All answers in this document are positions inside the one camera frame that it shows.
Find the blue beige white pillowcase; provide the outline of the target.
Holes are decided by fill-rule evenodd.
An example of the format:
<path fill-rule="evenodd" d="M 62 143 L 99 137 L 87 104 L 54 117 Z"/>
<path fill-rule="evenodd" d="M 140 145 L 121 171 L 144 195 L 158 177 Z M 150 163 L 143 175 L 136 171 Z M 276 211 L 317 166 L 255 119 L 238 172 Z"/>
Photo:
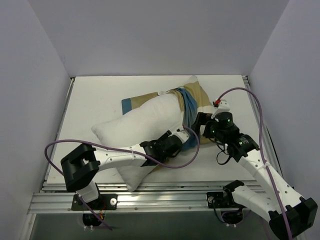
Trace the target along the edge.
<path fill-rule="evenodd" d="M 178 98 L 179 107 L 183 113 L 182 126 L 191 127 L 199 112 L 211 113 L 213 106 L 210 103 L 207 93 L 201 87 L 196 76 L 189 78 L 188 82 L 180 87 L 170 89 L 163 93 L 152 92 L 132 98 L 126 98 L 121 101 L 122 114 L 140 107 L 148 100 L 164 94 L 174 94 Z M 201 136 L 194 136 L 190 133 L 189 140 L 183 144 L 181 151 L 187 151 L 198 145 L 198 143 L 208 143 L 208 140 Z"/>

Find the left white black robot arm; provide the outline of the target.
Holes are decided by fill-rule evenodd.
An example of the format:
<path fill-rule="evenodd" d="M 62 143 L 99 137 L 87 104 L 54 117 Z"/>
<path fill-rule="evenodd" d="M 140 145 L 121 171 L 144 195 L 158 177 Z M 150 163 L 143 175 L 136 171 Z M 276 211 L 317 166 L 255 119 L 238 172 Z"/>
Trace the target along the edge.
<path fill-rule="evenodd" d="M 60 161 L 66 189 L 82 196 L 90 210 L 100 206 L 101 197 L 94 176 L 101 171 L 127 166 L 148 167 L 173 158 L 189 139 L 184 130 L 165 132 L 160 138 L 130 147 L 101 149 L 82 143 Z"/>

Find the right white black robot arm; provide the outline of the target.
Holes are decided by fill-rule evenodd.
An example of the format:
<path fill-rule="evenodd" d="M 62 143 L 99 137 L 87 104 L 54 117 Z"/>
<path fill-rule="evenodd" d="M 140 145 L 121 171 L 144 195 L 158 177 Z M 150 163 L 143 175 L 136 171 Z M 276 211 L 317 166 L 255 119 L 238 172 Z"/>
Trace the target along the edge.
<path fill-rule="evenodd" d="M 311 197 L 304 198 L 268 161 L 263 161 L 259 145 L 234 124 L 232 113 L 199 112 L 191 128 L 199 133 L 201 126 L 204 126 L 202 136 L 226 145 L 229 159 L 245 168 L 266 194 L 261 196 L 242 181 L 235 180 L 222 188 L 218 202 L 227 207 L 238 205 L 250 209 L 268 222 L 280 240 L 295 238 L 313 226 L 317 203 Z"/>

